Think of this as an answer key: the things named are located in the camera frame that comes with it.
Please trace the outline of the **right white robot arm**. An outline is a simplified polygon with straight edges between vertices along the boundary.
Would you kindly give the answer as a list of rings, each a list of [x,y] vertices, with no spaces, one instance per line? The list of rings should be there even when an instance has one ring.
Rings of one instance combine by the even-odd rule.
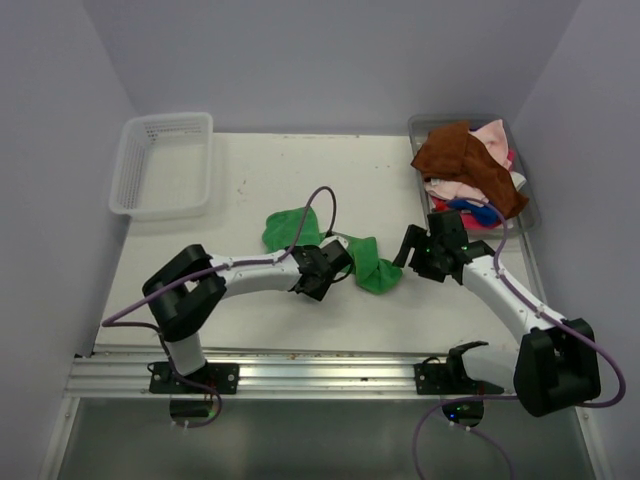
[[[416,388],[462,394],[513,392],[534,417],[582,404],[601,393],[593,329],[549,308],[504,267],[498,252],[471,241],[456,211],[432,213],[426,228],[411,224],[393,261],[436,282],[453,278],[497,316],[518,341],[517,352],[473,341],[449,350],[443,363],[415,365]]]

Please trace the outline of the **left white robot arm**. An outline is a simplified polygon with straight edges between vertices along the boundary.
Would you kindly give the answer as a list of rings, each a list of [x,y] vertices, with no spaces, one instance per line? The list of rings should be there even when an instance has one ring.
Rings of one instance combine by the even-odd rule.
[[[173,381],[189,393],[207,383],[199,330],[220,301],[262,291],[293,292],[320,301],[336,276],[352,266],[347,249],[336,239],[253,258],[212,256],[200,244],[184,248],[142,287],[174,365]]]

